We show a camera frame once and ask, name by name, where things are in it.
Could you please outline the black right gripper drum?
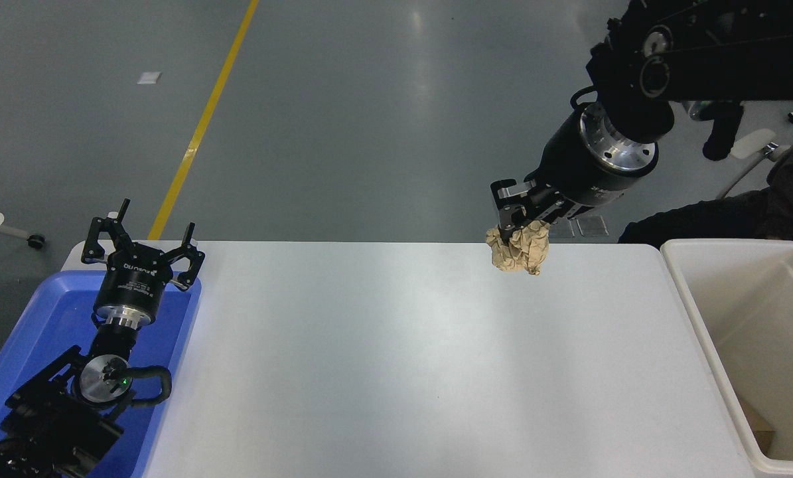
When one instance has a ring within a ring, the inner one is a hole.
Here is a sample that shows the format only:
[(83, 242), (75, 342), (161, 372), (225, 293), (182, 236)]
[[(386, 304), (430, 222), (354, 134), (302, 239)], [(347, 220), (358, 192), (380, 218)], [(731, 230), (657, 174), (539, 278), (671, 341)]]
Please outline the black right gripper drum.
[(603, 109), (576, 109), (543, 149), (543, 181), (571, 202), (614, 202), (657, 166), (657, 144), (628, 139)]

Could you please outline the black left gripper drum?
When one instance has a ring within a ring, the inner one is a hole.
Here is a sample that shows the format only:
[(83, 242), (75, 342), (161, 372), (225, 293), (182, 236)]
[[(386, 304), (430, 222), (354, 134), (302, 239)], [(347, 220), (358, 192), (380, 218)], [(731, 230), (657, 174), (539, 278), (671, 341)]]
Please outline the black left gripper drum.
[(135, 243), (129, 253), (117, 249), (107, 260), (107, 273), (103, 278), (94, 309), (104, 314), (107, 308), (126, 306), (143, 314), (157, 314), (171, 279), (171, 264), (163, 262), (163, 251)]

